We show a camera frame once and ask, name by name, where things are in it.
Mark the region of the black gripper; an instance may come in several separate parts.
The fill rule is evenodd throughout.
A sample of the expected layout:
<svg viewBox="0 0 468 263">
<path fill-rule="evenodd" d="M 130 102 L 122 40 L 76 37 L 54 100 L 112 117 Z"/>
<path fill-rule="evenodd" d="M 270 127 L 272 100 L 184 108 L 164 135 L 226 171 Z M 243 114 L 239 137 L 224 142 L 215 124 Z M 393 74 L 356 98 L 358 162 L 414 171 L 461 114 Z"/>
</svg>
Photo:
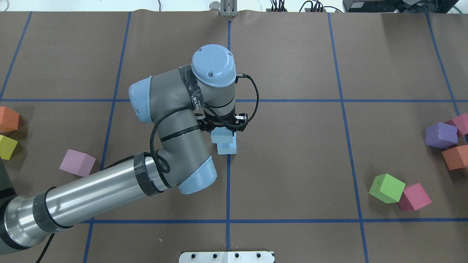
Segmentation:
<svg viewBox="0 0 468 263">
<path fill-rule="evenodd" d="M 197 123 L 202 131 L 211 132 L 216 127 L 227 127 L 233 133 L 242 132 L 249 122 L 247 113 L 229 113 L 226 116 L 217 117 L 208 113 L 197 114 Z"/>
</svg>

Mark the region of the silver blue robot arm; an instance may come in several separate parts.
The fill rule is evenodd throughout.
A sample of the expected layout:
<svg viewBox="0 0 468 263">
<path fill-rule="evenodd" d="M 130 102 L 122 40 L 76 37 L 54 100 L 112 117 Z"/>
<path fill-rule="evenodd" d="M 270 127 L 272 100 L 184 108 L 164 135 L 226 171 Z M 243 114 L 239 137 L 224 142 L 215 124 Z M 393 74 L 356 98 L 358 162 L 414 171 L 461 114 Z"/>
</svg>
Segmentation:
<svg viewBox="0 0 468 263">
<path fill-rule="evenodd" d="M 1 253 L 29 249 L 48 235 L 172 187 L 191 194 L 210 186 L 217 172 L 202 132 L 244 130 L 250 118 L 235 113 L 235 85 L 247 77 L 236 72 L 234 55 L 226 47 L 202 46 L 191 64 L 129 88 L 139 120 L 154 124 L 150 152 L 34 197 L 17 195 L 2 164 Z"/>
</svg>

